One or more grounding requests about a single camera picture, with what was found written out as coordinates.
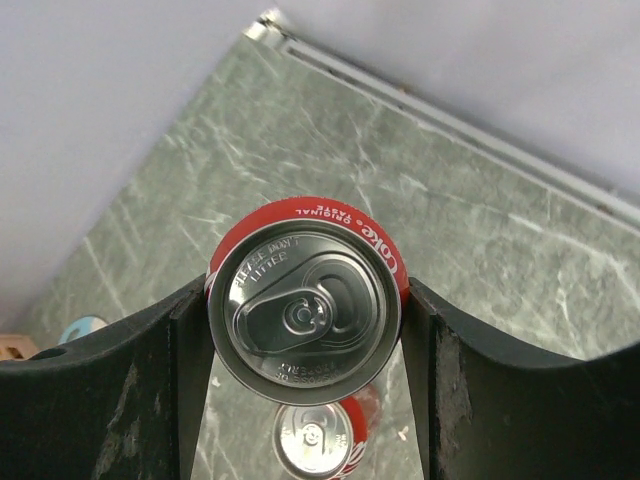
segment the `blue and white object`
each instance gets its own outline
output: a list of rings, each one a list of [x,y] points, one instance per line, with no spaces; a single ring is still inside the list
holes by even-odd
[[[96,330],[100,330],[101,328],[106,326],[107,322],[94,315],[79,318],[67,327],[67,329],[60,337],[58,345],[70,342],[71,340],[75,340],[76,338],[84,337],[85,335],[89,335],[90,333],[93,333]]]

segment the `pull tab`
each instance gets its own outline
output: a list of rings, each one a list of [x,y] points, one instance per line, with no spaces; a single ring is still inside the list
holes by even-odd
[[[281,353],[323,337],[333,324],[333,308],[326,293],[303,287],[247,303],[234,324],[251,353]]]

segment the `white backdrop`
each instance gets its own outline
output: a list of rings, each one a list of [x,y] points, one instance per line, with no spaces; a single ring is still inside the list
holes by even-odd
[[[640,2],[276,3],[310,43],[640,193]]]
[[[0,332],[269,5],[0,3]]]

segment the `can lid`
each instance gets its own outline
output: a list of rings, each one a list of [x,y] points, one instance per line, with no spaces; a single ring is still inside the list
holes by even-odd
[[[227,334],[244,363],[269,381],[334,384],[380,343],[381,279],[346,242],[313,231],[275,234],[237,265],[223,302]]]
[[[276,414],[273,442],[280,463],[293,476],[326,479],[347,462],[353,429],[339,403],[283,406]]]

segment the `can rim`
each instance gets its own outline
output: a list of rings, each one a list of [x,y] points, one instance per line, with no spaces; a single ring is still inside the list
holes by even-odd
[[[297,480],[310,480],[310,479],[324,480],[324,479],[333,478],[335,475],[339,474],[342,471],[342,469],[345,467],[345,465],[349,462],[349,457],[351,456],[351,451],[353,450],[353,442],[354,442],[354,432],[353,432],[353,425],[351,424],[351,418],[349,418],[349,414],[339,402],[332,402],[327,405],[331,405],[332,407],[336,408],[336,410],[340,413],[340,416],[343,417],[343,419],[345,420],[345,428],[347,430],[347,434],[349,435],[349,449],[347,450],[347,454],[344,456],[344,458],[336,468],[328,472],[323,472],[321,475],[314,475],[312,473],[306,474],[304,472],[300,472],[299,469],[295,468],[292,465],[292,462],[289,460],[289,458],[285,455],[283,451],[282,444],[278,441],[278,435],[277,435],[278,424],[280,420],[282,420],[284,412],[288,408],[296,408],[298,406],[297,405],[280,405],[280,407],[276,411],[275,419],[273,421],[273,432],[271,435],[273,451],[275,452],[276,458],[280,462],[280,465],[282,465],[282,467],[287,471],[289,475],[291,475]]]
[[[238,266],[237,262],[232,262],[231,260],[234,257],[244,258],[253,248],[264,241],[261,237],[265,232],[283,225],[292,225],[295,227],[304,225],[309,231],[319,231],[321,233],[336,235],[338,238],[347,240],[352,246],[359,247],[357,251],[366,256],[372,268],[379,274],[385,292],[393,292],[393,294],[386,297],[389,303],[387,305],[387,323],[385,324],[382,336],[375,350],[364,364],[352,372],[351,375],[331,385],[296,388],[294,386],[278,384],[263,377],[247,365],[236,351],[229,338],[229,332],[224,324],[225,322],[212,320],[213,311],[223,312],[224,298],[231,282],[231,278],[228,278],[224,282],[221,281],[221,279],[225,278],[225,274],[234,272]],[[209,290],[207,310],[211,335],[213,337],[215,350],[218,353],[218,358],[227,370],[231,372],[233,377],[245,387],[264,398],[285,405],[295,406],[316,406],[338,402],[370,383],[384,368],[393,354],[398,341],[402,320],[402,303],[395,278],[373,246],[365,242],[351,230],[336,225],[335,223],[321,219],[302,218],[281,220],[267,224],[238,242],[225,256],[218,272],[215,274]]]

